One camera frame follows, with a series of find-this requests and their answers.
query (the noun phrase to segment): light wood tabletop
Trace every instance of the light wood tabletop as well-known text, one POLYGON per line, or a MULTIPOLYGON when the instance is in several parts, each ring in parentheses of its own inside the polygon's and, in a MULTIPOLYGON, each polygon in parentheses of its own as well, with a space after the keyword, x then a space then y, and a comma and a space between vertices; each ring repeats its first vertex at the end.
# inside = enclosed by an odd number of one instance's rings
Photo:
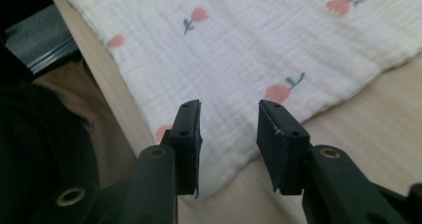
MULTIPOLYGON (((67 0, 54 1, 129 142, 154 144, 106 48, 67 0)), ((343 149, 369 180, 406 195, 411 184, 422 182, 422 56, 385 72, 304 127, 312 144, 343 149)), ((211 198, 179 200, 180 223, 306 223, 301 197, 274 194, 260 156, 211 198)))

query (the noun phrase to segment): brown fabric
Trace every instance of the brown fabric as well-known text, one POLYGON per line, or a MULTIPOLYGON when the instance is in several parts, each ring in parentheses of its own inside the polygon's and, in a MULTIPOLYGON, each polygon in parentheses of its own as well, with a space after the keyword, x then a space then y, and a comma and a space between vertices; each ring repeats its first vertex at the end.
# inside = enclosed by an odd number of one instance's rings
POLYGON ((136 157, 84 59, 69 62, 33 83, 55 93, 81 119, 94 146, 101 189, 130 175, 136 157))

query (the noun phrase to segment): white cloth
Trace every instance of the white cloth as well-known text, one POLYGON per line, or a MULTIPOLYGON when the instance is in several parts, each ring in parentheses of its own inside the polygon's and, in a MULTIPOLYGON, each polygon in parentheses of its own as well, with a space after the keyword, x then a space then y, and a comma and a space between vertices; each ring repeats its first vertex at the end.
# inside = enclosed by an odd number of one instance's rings
POLYGON ((258 153, 259 100, 304 121, 422 48, 422 0, 69 1, 152 133, 201 101, 200 198, 258 153))

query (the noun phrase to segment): wood surface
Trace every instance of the wood surface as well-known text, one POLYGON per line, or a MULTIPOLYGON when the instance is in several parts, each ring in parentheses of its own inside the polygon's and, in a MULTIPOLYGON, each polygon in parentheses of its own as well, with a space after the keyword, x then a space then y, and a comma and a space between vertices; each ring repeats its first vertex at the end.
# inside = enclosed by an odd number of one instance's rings
MULTIPOLYGON (((153 144, 106 48, 67 0, 54 1, 129 142, 153 144)), ((350 100, 306 121, 304 127, 313 144, 343 149, 371 181, 407 194, 411 184, 422 182, 422 55, 385 72, 350 100)), ((179 223, 307 222, 300 196, 272 192, 258 156, 212 197, 179 198, 179 223)))

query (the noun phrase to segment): wooden table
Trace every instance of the wooden table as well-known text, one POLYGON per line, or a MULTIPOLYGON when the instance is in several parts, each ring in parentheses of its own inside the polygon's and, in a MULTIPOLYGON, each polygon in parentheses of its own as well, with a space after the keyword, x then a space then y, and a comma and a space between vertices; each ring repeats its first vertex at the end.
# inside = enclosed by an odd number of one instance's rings
MULTIPOLYGON (((154 144, 116 64, 67 0, 54 0, 130 143, 154 144)), ((406 194, 422 182, 422 55, 304 124, 313 144, 346 151, 373 182, 406 194)), ((262 158, 202 202, 180 199, 180 223, 306 223, 301 197, 272 193, 262 158)))

